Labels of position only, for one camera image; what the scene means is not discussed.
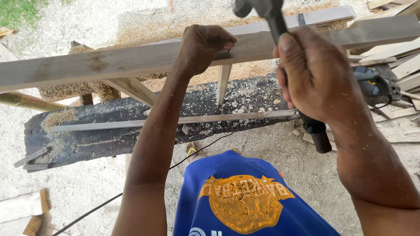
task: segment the hand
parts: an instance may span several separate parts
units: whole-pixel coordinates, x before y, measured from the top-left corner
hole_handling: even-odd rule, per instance
[[[175,67],[188,75],[203,73],[222,50],[230,50],[238,39],[218,25],[191,25],[184,30]]]
[[[278,84],[291,109],[324,123],[370,116],[344,52],[311,29],[282,34],[273,56],[281,59]]]

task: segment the blue shirt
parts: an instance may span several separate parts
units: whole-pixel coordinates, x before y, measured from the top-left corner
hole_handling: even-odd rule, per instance
[[[235,151],[188,165],[174,236],[339,235],[268,162]]]

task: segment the foot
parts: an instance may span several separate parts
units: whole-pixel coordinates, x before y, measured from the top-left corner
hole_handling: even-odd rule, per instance
[[[197,150],[197,146],[195,145],[195,142],[189,142],[186,147],[185,147],[185,152],[188,155],[188,152],[190,151],[191,148],[194,148],[195,150]],[[196,157],[197,157],[197,153],[194,150],[191,150],[190,155],[193,154],[192,156],[190,156],[188,158],[188,161],[191,163]]]

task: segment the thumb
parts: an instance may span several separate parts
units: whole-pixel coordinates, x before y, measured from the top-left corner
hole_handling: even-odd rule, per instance
[[[288,76],[291,92],[300,91],[310,84],[311,75],[306,66],[305,52],[295,37],[289,33],[282,34],[279,38],[278,51]]]

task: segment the bamboo pole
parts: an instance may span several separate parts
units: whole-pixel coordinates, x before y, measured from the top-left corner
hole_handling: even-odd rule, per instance
[[[42,112],[61,110],[69,107],[55,102],[46,102],[40,98],[22,94],[18,91],[5,92],[0,94],[0,103],[13,107],[28,108]]]

